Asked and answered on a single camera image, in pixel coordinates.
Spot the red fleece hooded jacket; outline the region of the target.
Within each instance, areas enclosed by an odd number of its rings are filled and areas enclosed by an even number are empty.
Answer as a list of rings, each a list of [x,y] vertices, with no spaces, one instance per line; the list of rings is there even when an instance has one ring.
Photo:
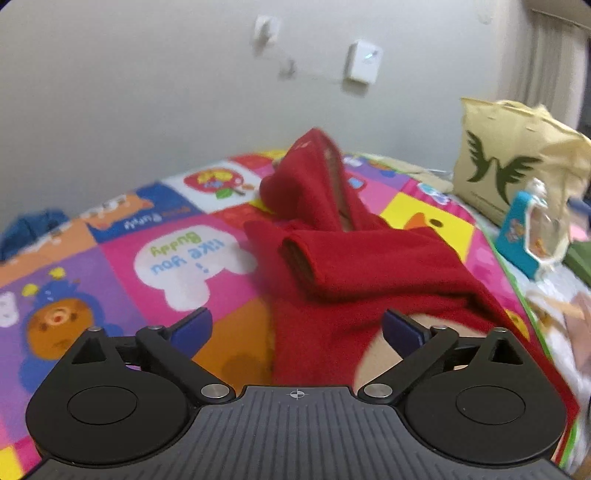
[[[273,312],[274,383],[359,387],[377,365],[382,318],[393,309],[477,333],[510,329],[575,420],[579,405],[501,265],[473,271],[439,228],[394,228],[372,213],[325,132],[297,139],[259,195],[276,220],[249,221],[245,233]]]

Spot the colourful cartoon play mat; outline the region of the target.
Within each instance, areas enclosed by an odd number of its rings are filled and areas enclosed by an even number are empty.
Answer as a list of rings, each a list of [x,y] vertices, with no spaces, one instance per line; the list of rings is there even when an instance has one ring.
[[[86,327],[131,335],[200,307],[211,340],[197,362],[235,389],[273,378],[273,324],[243,226],[272,221],[259,184],[276,151],[235,156],[118,196],[1,267],[1,475],[39,460],[33,391]]]

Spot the blue toy box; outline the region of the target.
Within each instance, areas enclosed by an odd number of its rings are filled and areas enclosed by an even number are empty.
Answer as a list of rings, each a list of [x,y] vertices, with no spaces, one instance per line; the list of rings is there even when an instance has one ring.
[[[545,183],[531,179],[512,201],[496,250],[528,279],[538,281],[562,262],[568,244],[565,222],[550,212]]]

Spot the beige plush blanket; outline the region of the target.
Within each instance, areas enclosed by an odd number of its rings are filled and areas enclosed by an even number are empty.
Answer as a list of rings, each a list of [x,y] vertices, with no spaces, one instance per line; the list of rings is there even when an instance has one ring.
[[[382,155],[363,153],[362,157],[383,177],[394,178],[396,175],[406,175],[444,194],[453,191],[452,174],[448,171],[427,168]]]

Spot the blue cloth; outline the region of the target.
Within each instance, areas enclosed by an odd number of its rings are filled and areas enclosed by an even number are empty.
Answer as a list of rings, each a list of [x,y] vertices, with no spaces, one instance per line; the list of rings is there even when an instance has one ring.
[[[1,233],[1,261],[6,262],[43,235],[69,221],[60,209],[46,209],[21,215]]]

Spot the cream tote bag green bird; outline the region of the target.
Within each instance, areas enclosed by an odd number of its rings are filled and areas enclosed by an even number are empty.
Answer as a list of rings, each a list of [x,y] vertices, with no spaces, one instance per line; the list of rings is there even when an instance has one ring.
[[[554,119],[539,105],[463,98],[462,140],[453,192],[493,223],[537,178],[547,191],[550,215],[568,217],[567,201],[590,181],[590,139]]]

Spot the beige curtain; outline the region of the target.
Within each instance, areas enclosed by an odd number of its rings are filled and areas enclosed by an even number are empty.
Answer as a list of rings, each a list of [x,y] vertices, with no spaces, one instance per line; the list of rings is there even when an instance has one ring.
[[[513,1],[498,16],[498,53],[497,99],[543,105],[557,120],[578,126],[589,65],[587,30]]]

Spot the white wall box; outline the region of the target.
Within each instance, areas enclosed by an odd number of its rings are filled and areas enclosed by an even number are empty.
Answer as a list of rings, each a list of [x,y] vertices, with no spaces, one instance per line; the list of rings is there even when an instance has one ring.
[[[367,40],[356,40],[346,58],[346,81],[374,85],[378,79],[383,49]]]

